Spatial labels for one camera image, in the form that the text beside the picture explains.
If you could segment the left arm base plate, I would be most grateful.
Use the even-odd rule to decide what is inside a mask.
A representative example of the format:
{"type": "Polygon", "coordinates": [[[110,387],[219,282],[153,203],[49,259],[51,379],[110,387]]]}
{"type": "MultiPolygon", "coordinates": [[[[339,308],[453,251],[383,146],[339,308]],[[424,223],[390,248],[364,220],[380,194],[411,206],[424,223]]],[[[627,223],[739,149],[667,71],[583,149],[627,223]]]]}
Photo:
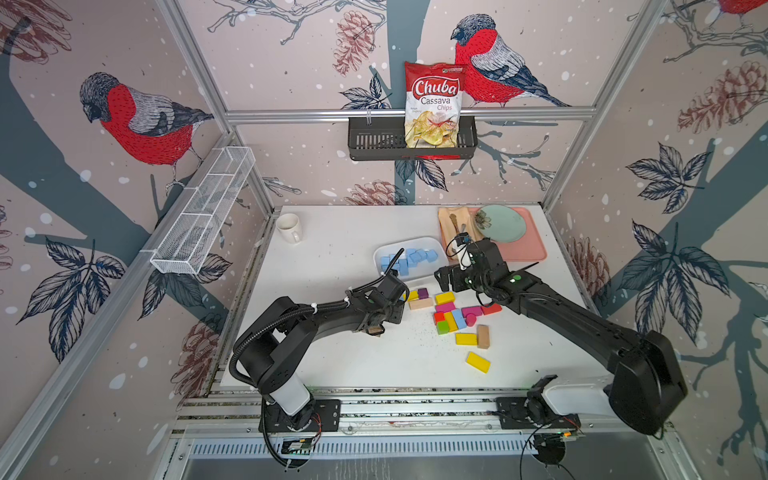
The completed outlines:
{"type": "Polygon", "coordinates": [[[266,403],[258,430],[268,434],[336,432],[339,428],[341,401],[311,399],[298,413],[286,414],[276,403],[266,403]]]}

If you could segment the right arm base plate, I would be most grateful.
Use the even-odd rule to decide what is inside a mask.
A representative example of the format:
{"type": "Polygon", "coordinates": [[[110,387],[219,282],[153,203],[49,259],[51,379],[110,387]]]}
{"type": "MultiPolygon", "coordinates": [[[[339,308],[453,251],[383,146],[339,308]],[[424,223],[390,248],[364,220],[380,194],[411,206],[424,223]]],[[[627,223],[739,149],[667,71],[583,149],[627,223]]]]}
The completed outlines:
{"type": "Polygon", "coordinates": [[[534,429],[537,427],[577,430],[581,422],[577,415],[558,415],[543,400],[527,397],[497,397],[496,416],[501,427],[534,429]]]}

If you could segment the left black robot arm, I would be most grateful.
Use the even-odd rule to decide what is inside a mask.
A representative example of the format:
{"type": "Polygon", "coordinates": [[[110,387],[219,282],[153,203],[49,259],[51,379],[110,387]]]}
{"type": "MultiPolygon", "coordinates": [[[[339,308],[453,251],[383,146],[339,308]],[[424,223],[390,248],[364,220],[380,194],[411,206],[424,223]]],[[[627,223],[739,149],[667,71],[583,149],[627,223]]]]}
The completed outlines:
{"type": "Polygon", "coordinates": [[[300,431],[317,418],[314,398],[296,374],[311,344],[343,332],[379,337],[387,323],[402,321],[409,295],[398,274],[390,272],[338,301],[299,304],[279,297],[236,339],[228,371],[276,406],[288,429],[300,431]]]}

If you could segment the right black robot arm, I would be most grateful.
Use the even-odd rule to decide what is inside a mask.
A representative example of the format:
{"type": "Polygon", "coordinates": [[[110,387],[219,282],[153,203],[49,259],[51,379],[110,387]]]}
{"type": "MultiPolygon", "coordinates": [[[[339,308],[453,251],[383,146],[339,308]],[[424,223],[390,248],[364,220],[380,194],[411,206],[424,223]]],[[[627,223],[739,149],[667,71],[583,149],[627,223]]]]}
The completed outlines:
{"type": "Polygon", "coordinates": [[[614,324],[557,293],[525,267],[511,271],[488,238],[462,245],[459,263],[434,272],[444,292],[472,290],[492,305],[538,321],[598,361],[613,379],[602,388],[612,412],[633,430],[653,435],[688,390],[670,340],[614,324]]]}

